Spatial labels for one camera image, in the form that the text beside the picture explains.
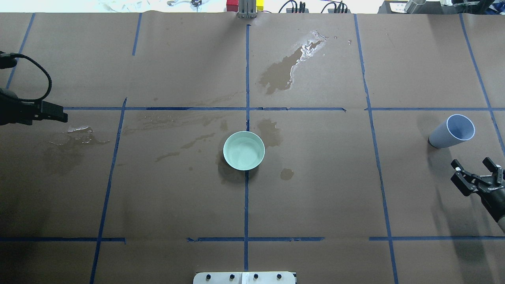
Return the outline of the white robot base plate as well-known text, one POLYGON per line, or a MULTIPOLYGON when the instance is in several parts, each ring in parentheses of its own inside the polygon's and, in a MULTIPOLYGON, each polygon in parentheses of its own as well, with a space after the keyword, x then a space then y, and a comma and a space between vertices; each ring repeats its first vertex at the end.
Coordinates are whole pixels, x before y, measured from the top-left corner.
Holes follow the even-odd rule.
POLYGON ((197 273, 193 284, 297 284, 290 271, 238 271, 197 273))

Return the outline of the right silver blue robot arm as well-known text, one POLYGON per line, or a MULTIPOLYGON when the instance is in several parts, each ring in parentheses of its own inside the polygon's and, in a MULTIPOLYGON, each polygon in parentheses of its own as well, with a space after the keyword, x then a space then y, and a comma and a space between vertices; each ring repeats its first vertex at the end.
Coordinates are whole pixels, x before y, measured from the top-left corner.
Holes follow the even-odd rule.
POLYGON ((494 163, 489 157, 484 158, 482 163, 490 172, 489 176, 478 176, 470 173, 462 167, 462 164, 458 160, 454 159, 451 162, 451 167, 455 170, 455 173, 453 173, 451 181, 464 196, 471 196, 471 194, 478 195, 482 205, 504 232, 504 169, 502 166, 494 163))

